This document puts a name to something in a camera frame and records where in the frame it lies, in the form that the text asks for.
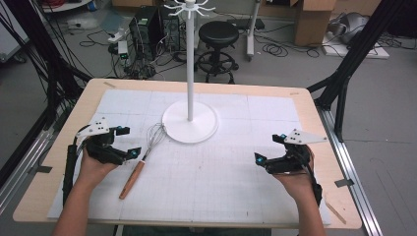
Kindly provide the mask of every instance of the white mug tree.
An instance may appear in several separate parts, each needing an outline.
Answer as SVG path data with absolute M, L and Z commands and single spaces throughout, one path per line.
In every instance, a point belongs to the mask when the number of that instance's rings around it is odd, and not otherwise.
M 186 21 L 187 31 L 187 102 L 177 101 L 169 106 L 163 116 L 162 123 L 166 133 L 173 140 L 183 144 L 196 144 L 210 138 L 218 127 L 217 116 L 214 110 L 206 104 L 194 101 L 194 17 L 195 12 L 203 16 L 199 9 L 212 11 L 201 7 L 204 3 L 197 4 L 195 0 L 186 0 L 185 3 L 175 2 L 178 6 L 169 9 L 180 9 L 171 16 L 177 16 L 182 12 L 188 12 Z

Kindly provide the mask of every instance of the gray floor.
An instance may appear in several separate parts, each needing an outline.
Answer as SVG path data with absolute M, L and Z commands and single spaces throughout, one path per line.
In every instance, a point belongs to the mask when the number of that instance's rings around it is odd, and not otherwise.
M 267 30 L 288 23 L 266 19 Z M 110 56 L 105 46 L 84 48 L 79 42 L 86 40 L 86 30 L 65 38 L 74 53 L 96 77 L 111 71 Z M 267 33 L 276 40 L 292 40 L 293 27 Z M 288 56 L 273 57 L 263 52 L 263 44 L 256 43 L 255 57 L 248 62 L 245 56 L 245 34 L 227 51 L 239 63 L 234 72 L 238 85 L 306 88 L 331 75 L 342 61 L 325 56 L 319 48 L 318 58 L 288 49 Z M 95 40 L 105 41 L 108 36 L 98 34 Z M 407 42 L 413 46 L 414 41 Z M 201 45 L 197 53 L 205 50 Z M 388 60 L 366 59 L 354 74 L 346 101 L 343 137 L 362 185 L 385 235 L 415 235 L 417 231 L 416 172 L 414 152 L 417 152 L 417 51 L 386 48 Z M 160 63 L 167 60 L 162 57 Z M 179 65 L 170 62 L 156 67 L 156 71 Z M 186 81 L 186 67 L 155 75 L 152 80 Z M 199 71 L 197 83 L 205 75 Z M 212 83 L 226 84 L 227 76 L 218 76 Z M 13 153 L 40 112 L 45 107 L 45 95 L 31 63 L 13 61 L 0 65 L 0 122 L 3 138 L 0 141 L 0 167 Z M 15 222 L 13 211 L 30 183 L 28 177 L 10 205 L 0 215 L 0 235 L 49 234 L 52 224 L 27 224 Z M 111 235 L 112 226 L 91 225 L 90 235 Z M 273 235 L 296 235 L 294 230 L 273 230 Z M 366 235 L 364 229 L 328 230 L 328 235 Z

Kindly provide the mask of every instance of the white mounting plate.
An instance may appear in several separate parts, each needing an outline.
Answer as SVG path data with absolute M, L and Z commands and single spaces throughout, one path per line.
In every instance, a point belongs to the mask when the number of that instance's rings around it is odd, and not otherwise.
M 288 144 L 307 145 L 313 143 L 326 142 L 328 138 L 310 134 L 304 131 L 294 129 L 291 134 L 284 140 Z
M 81 130 L 77 133 L 76 137 L 87 137 L 87 136 L 95 136 L 95 135 L 102 135 L 109 132 L 109 127 L 107 125 L 107 121 L 105 117 L 101 118 L 100 120 L 95 121 L 94 123 L 90 124 L 85 129 Z

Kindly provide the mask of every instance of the whisk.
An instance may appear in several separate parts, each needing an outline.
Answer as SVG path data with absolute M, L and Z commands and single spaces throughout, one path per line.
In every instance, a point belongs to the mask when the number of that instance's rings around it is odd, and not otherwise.
M 141 173 L 142 169 L 145 166 L 145 159 L 148 157 L 152 149 L 163 140 L 166 135 L 165 126 L 162 123 L 156 123 L 153 126 L 148 128 L 148 135 L 147 135 L 147 144 L 148 149 L 145 152 L 144 157 L 142 160 L 138 162 L 135 169 L 133 170 L 131 176 L 129 177 L 128 181 L 125 184 L 125 187 L 120 193 L 119 199 L 124 200 L 128 195 L 129 191 L 132 189 L 135 181 L 138 179 L 139 174 Z

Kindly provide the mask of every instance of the round stool seat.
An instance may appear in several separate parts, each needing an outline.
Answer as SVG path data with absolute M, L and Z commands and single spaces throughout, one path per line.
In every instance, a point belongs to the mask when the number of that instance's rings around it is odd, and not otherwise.
M 239 30 L 228 22 L 209 22 L 199 30 L 200 40 L 212 47 L 227 47 L 239 38 Z

